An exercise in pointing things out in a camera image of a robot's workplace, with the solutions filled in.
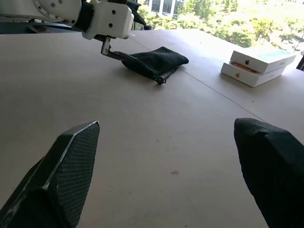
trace apple box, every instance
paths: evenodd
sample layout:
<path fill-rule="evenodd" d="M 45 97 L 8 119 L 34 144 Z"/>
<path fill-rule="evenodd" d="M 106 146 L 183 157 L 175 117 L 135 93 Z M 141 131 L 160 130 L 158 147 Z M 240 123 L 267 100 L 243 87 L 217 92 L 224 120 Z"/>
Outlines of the apple box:
<path fill-rule="evenodd" d="M 286 67 L 295 60 L 295 57 L 294 53 L 281 49 L 257 46 L 233 51 L 230 61 L 264 74 Z"/>
<path fill-rule="evenodd" d="M 239 63 L 230 62 L 224 63 L 221 72 L 251 87 L 256 87 L 260 84 L 263 84 L 271 79 L 280 76 L 284 70 L 285 67 L 265 74 L 261 74 Z"/>

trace table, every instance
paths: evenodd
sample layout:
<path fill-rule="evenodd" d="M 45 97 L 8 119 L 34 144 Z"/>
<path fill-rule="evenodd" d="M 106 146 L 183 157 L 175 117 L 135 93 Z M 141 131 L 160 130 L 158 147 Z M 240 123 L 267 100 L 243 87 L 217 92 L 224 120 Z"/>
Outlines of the table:
<path fill-rule="evenodd" d="M 251 89 L 219 74 L 228 52 L 200 43 L 208 40 L 235 48 L 196 30 L 113 40 L 113 50 L 161 44 L 189 58 L 159 86 L 102 56 L 101 43 L 79 33 L 1 35 L 0 206 L 60 133 L 99 120 L 79 227 L 267 227 L 242 177 L 233 123 L 260 118 L 303 142 L 304 74 L 291 70 Z"/>

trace window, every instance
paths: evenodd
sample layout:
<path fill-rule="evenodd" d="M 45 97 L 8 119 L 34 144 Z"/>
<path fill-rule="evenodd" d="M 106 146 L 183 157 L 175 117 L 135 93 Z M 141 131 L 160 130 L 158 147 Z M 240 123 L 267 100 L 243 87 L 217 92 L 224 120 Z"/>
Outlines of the window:
<path fill-rule="evenodd" d="M 164 0 L 163 1 L 163 13 L 171 13 L 172 0 Z"/>
<path fill-rule="evenodd" d="M 184 0 L 176 0 L 173 14 L 177 15 L 177 10 L 182 7 Z"/>
<path fill-rule="evenodd" d="M 159 12 L 160 5 L 161 5 L 161 0 L 152 0 L 152 11 Z"/>

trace mesh-covered gripper pad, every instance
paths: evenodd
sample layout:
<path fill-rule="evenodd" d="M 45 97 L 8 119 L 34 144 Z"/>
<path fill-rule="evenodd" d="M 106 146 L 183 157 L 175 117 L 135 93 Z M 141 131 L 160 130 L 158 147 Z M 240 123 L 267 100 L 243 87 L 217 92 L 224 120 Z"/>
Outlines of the mesh-covered gripper pad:
<path fill-rule="evenodd" d="M 155 80 L 156 77 L 176 70 L 179 66 L 189 63 L 181 54 L 161 47 L 154 51 L 132 54 L 137 60 L 122 61 L 132 71 Z"/>
<path fill-rule="evenodd" d="M 79 222 L 90 187 L 98 136 L 97 124 L 77 134 L 50 181 L 53 203 L 71 228 Z"/>
<path fill-rule="evenodd" d="M 251 119 L 234 124 L 245 182 L 270 228 L 304 227 L 304 146 L 288 131 Z"/>

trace building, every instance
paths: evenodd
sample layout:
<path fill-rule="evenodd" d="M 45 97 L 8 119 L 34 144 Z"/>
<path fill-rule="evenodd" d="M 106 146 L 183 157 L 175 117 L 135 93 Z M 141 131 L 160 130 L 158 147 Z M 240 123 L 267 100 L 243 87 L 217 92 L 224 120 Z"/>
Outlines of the building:
<path fill-rule="evenodd" d="M 176 16 L 177 9 L 184 4 L 184 0 L 146 0 L 150 11 L 163 15 Z"/>

